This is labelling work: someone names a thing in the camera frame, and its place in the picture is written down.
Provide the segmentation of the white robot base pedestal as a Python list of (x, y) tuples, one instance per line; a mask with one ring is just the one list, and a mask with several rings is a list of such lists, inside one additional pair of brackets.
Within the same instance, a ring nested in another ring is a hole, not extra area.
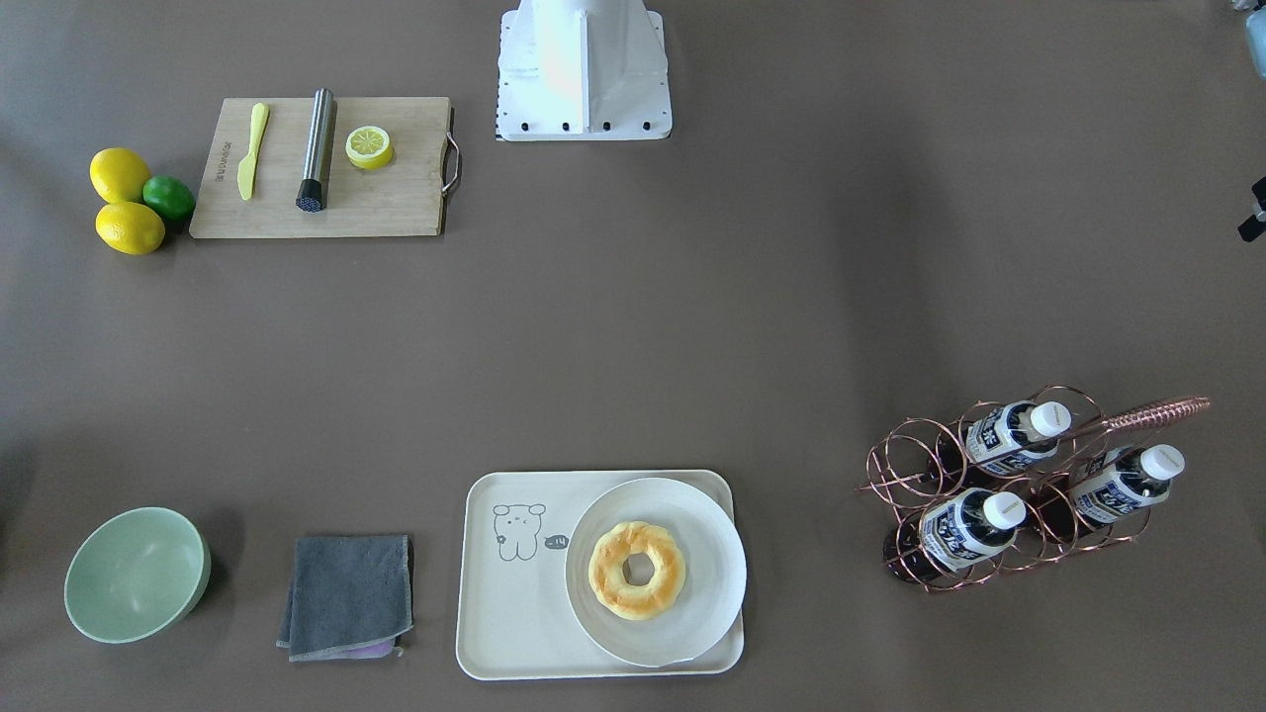
[(500, 141), (655, 141), (674, 108), (663, 19), (642, 1), (522, 1), (503, 13)]

